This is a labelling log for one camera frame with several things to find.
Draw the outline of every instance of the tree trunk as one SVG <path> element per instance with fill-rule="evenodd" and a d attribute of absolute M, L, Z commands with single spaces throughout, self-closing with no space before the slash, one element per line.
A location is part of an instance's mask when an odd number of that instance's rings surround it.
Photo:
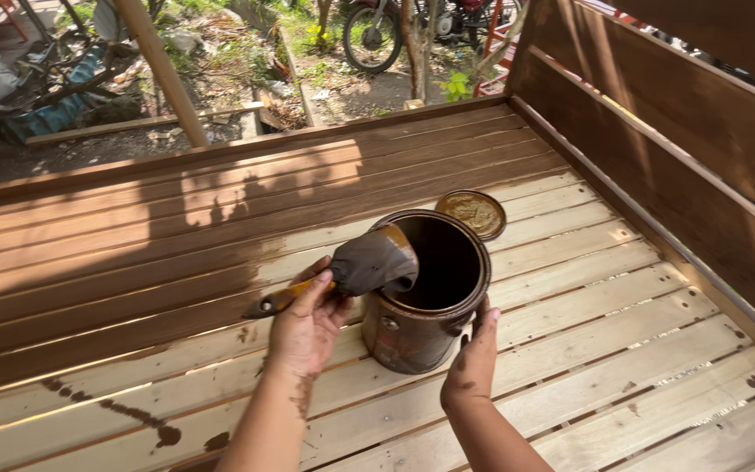
<path fill-rule="evenodd" d="M 409 57 L 409 78 L 412 81 L 410 98 L 427 98 L 427 72 L 425 59 L 422 55 L 424 45 L 419 34 L 418 18 L 413 8 L 413 0 L 401 0 L 401 35 L 404 36 L 404 45 L 407 46 Z"/>
<path fill-rule="evenodd" d="M 430 72 L 430 66 L 429 66 L 429 59 L 430 59 L 430 51 L 433 49 L 433 42 L 435 41 L 435 23 L 436 23 L 436 17 L 439 13 L 439 0 L 429 0 L 427 2 L 427 12 L 429 19 L 427 20 L 427 38 L 425 39 L 427 42 L 425 44 L 425 60 L 424 60 L 424 79 L 422 80 L 424 82 L 424 88 L 425 91 L 427 90 L 427 82 L 429 81 L 429 72 Z"/>
<path fill-rule="evenodd" d="M 316 3 L 320 8 L 320 30 L 316 33 L 316 43 L 325 47 L 327 44 L 322 35 L 326 33 L 326 28 L 328 27 L 328 14 L 330 13 L 331 0 L 316 0 Z"/>

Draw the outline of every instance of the debris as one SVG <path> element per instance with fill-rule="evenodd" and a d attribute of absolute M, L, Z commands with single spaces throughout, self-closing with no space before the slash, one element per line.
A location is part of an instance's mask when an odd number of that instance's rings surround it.
<path fill-rule="evenodd" d="M 323 88 L 320 91 L 317 91 L 314 96 L 311 97 L 311 100 L 327 100 L 330 96 L 330 90 L 327 88 Z"/>

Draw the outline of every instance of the wooden pole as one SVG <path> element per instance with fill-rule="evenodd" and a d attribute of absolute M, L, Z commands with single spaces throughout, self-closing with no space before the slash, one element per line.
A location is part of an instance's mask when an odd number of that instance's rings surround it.
<path fill-rule="evenodd" d="M 156 27 L 153 26 L 153 21 L 142 2 L 117 0 L 116 6 L 124 18 L 124 23 L 130 29 L 132 38 L 139 43 L 144 59 L 150 64 L 153 78 L 159 83 L 173 112 L 180 119 L 180 126 L 188 136 L 191 146 L 199 148 L 210 145 L 209 139 L 205 137 L 203 126 L 194 113 L 194 106 L 188 94 L 185 93 L 180 76 L 177 75 L 176 70 L 173 70 L 168 53 L 165 52 L 165 45 L 156 35 Z"/>

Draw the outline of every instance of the motorcycle tire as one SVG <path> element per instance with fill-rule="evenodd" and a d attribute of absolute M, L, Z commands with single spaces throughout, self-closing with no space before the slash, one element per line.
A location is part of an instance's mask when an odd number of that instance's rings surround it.
<path fill-rule="evenodd" d="M 351 52 L 351 22 L 354 21 L 354 18 L 357 17 L 358 13 L 367 8 L 374 9 L 369 5 L 361 4 L 357 5 L 354 9 L 351 10 L 351 12 L 348 13 L 348 17 L 346 18 L 346 26 L 342 29 L 342 48 L 346 51 L 346 59 L 348 59 L 348 63 L 351 64 L 355 69 L 362 70 L 363 72 L 368 72 L 370 74 L 379 74 L 383 72 L 383 70 L 389 69 L 395 63 L 395 60 L 398 59 L 398 55 L 401 54 L 401 46 L 404 45 L 404 40 L 401 37 L 401 22 L 400 18 L 396 14 L 388 15 L 392 18 L 393 34 L 395 35 L 395 44 L 393 46 L 392 53 L 389 55 L 389 58 L 387 58 L 377 66 L 366 66 L 364 64 L 361 64 L 354 58 L 354 55 Z"/>

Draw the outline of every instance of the left hand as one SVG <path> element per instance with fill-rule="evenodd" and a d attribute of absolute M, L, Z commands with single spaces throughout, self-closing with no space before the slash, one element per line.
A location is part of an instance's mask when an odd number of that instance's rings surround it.
<path fill-rule="evenodd" d="M 330 359 L 340 327 L 348 323 L 354 298 L 326 293 L 331 279 L 328 264 L 330 256 L 325 256 L 291 282 L 297 284 L 315 276 L 293 304 L 276 315 L 265 370 L 316 378 Z"/>

